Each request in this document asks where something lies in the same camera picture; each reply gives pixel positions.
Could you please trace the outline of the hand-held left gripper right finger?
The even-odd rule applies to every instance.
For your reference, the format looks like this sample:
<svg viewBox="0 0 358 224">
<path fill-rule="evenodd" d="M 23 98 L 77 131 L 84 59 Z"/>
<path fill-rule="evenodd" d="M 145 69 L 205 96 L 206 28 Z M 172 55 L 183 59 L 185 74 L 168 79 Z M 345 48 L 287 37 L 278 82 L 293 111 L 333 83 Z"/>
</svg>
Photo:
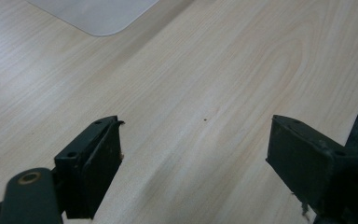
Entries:
<svg viewBox="0 0 358 224">
<path fill-rule="evenodd" d="M 358 224 L 358 148 L 344 147 L 306 123 L 272 117 L 267 163 L 315 222 Z"/>
</svg>

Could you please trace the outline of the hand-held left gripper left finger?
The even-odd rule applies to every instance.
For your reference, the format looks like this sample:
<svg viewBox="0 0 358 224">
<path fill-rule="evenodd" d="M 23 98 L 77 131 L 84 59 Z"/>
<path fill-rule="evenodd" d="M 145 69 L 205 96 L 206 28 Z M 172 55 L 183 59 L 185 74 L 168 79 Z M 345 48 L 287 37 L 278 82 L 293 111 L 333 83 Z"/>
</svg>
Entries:
<svg viewBox="0 0 358 224">
<path fill-rule="evenodd" d="M 93 121 L 54 158 L 61 209 L 93 219 L 123 160 L 117 116 Z"/>
</svg>

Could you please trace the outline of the translucent white plastic mat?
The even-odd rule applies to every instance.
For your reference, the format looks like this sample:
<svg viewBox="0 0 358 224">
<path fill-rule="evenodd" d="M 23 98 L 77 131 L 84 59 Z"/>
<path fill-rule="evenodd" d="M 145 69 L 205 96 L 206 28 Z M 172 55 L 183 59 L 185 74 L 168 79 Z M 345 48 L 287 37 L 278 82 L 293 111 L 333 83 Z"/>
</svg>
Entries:
<svg viewBox="0 0 358 224">
<path fill-rule="evenodd" d="M 126 29 L 159 0 L 26 0 L 94 36 Z"/>
</svg>

